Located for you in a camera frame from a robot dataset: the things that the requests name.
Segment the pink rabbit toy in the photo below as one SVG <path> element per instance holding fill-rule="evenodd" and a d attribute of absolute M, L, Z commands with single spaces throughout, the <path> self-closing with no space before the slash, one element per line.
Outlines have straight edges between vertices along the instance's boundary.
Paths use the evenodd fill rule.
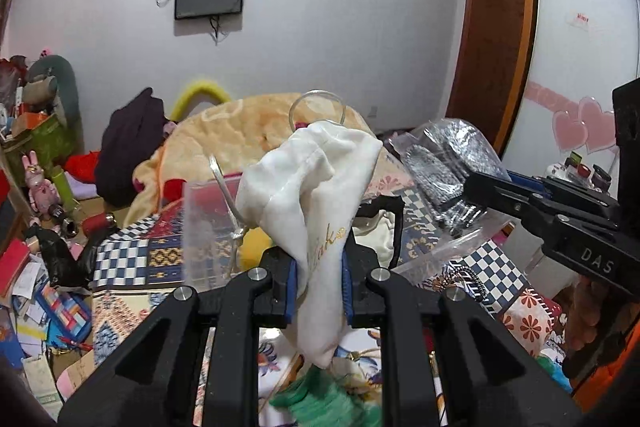
<path fill-rule="evenodd" d="M 49 219 L 50 208 L 61 202 L 58 190 L 53 182 L 46 178 L 34 150 L 22 156 L 22 164 L 28 188 L 29 206 L 38 217 Z"/>

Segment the red cylinder bottle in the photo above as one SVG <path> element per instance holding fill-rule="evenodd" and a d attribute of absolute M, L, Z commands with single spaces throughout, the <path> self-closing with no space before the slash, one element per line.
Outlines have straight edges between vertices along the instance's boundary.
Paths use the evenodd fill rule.
<path fill-rule="evenodd" d="M 97 215 L 86 218 L 81 223 L 82 233 L 86 237 L 102 231 L 112 231 L 117 228 L 117 221 L 112 212 L 101 212 Z"/>

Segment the brown wooden wardrobe door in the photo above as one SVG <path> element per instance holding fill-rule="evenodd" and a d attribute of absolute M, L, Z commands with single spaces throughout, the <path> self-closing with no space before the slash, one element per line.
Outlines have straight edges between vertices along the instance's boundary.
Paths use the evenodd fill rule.
<path fill-rule="evenodd" d="M 514 124 L 533 41 L 536 0 L 465 0 L 446 109 L 474 124 L 498 154 Z"/>

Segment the grey fabric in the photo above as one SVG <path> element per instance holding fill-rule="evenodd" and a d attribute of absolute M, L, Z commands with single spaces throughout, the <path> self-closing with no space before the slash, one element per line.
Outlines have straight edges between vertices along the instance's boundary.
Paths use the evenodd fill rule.
<path fill-rule="evenodd" d="M 436 225 L 454 239 L 485 213 L 465 199 L 466 179 L 473 173 L 510 179 L 485 135 L 463 119 L 432 120 L 393 135 L 388 144 L 426 198 Z"/>

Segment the green knitted cloth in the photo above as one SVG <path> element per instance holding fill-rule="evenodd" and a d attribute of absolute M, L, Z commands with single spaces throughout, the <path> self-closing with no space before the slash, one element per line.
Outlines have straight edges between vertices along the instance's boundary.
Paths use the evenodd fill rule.
<path fill-rule="evenodd" d="M 299 426 L 382 426 L 379 405 L 350 395 L 328 372 L 311 366 L 270 404 L 288 412 Z"/>

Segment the black trimmed white fleece item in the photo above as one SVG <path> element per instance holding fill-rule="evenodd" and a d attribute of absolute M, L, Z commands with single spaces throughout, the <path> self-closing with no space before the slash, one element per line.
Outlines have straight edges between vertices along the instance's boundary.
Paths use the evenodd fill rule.
<path fill-rule="evenodd" d="M 405 203 L 400 196 L 378 195 L 363 202 L 352 221 L 358 245 L 371 248 L 382 268 L 394 269 L 401 253 Z"/>

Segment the clear plastic storage box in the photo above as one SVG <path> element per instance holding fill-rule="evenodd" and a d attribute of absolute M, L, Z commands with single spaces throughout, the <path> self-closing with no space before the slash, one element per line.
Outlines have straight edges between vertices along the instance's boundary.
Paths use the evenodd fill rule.
<path fill-rule="evenodd" d="M 183 191 L 182 277 L 199 293 L 217 289 L 242 272 L 239 247 L 248 231 L 230 205 L 239 174 L 189 183 Z"/>

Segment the yellow foam arc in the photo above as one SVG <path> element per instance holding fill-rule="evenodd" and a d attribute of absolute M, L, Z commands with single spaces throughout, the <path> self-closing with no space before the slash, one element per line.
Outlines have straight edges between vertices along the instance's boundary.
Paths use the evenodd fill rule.
<path fill-rule="evenodd" d="M 170 111 L 169 119 L 182 121 L 200 103 L 219 105 L 231 102 L 230 94 L 218 83 L 209 79 L 197 79 L 188 83 L 181 91 Z"/>

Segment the yellow green sponge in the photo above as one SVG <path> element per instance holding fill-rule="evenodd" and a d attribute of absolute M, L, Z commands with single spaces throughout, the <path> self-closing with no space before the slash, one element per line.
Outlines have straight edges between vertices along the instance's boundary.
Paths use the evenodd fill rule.
<path fill-rule="evenodd" d="M 248 230 L 239 247 L 240 269 L 246 271 L 257 267 L 264 251 L 272 245 L 271 237 L 261 228 Z"/>

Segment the black plastic bag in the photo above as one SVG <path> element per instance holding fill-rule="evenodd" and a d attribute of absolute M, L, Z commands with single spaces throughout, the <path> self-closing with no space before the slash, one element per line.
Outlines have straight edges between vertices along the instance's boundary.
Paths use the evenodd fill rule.
<path fill-rule="evenodd" d="M 77 259 L 73 257 L 64 239 L 52 230 L 44 229 L 40 225 L 32 225 L 26 230 L 24 236 L 26 241 L 31 239 L 37 241 L 38 251 L 52 288 L 57 291 L 66 291 L 66 293 L 89 295 L 93 271 L 96 269 L 98 248 L 105 239 L 119 231 L 120 228 L 117 225 L 94 231 L 87 239 L 86 245 L 80 248 Z"/>

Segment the beige plush blanket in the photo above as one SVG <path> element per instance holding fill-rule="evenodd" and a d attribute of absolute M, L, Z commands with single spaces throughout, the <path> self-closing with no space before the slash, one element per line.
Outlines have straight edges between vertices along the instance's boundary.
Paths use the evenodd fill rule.
<path fill-rule="evenodd" d="M 372 135 L 363 117 L 328 94 L 262 94 L 212 106 L 186 118 L 152 156 L 134 169 L 142 190 L 129 207 L 124 225 L 154 215 L 163 207 L 168 180 L 186 182 L 213 178 L 209 159 L 224 174 L 239 173 L 279 147 L 298 122 L 342 122 L 348 129 Z"/>

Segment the grey green plush toy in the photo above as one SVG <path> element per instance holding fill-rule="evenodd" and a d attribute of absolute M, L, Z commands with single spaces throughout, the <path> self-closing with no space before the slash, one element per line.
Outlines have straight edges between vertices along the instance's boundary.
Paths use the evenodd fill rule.
<path fill-rule="evenodd" d="M 47 55 L 29 67 L 23 103 L 30 113 L 47 112 L 65 128 L 80 121 L 79 95 L 72 65 L 61 55 Z"/>

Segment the blue pencil case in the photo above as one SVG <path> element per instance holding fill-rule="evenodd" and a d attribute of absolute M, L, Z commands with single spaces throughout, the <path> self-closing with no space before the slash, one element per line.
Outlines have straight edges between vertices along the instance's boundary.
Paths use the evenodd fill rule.
<path fill-rule="evenodd" d="M 83 343 L 87 339 L 92 318 L 84 300 L 45 283 L 36 291 L 36 301 L 66 338 L 76 343 Z"/>

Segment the green cardboard box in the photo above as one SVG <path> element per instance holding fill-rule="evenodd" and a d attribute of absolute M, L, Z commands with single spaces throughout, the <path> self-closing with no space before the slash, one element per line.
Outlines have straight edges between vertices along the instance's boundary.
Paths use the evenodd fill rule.
<path fill-rule="evenodd" d="M 49 174 L 55 165 L 62 165 L 75 153 L 77 144 L 75 130 L 62 126 L 52 115 L 34 129 L 25 130 L 15 139 L 4 142 L 2 150 L 15 182 L 24 185 L 23 155 L 34 150 L 40 167 Z"/>

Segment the white cloth drawstring pouch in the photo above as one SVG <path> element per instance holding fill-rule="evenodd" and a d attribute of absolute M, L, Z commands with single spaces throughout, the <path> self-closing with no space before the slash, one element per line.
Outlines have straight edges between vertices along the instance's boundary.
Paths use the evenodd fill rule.
<path fill-rule="evenodd" d="M 382 143 L 329 121 L 296 130 L 244 170 L 235 205 L 297 263 L 296 313 L 286 332 L 325 369 L 342 337 L 342 254 Z"/>

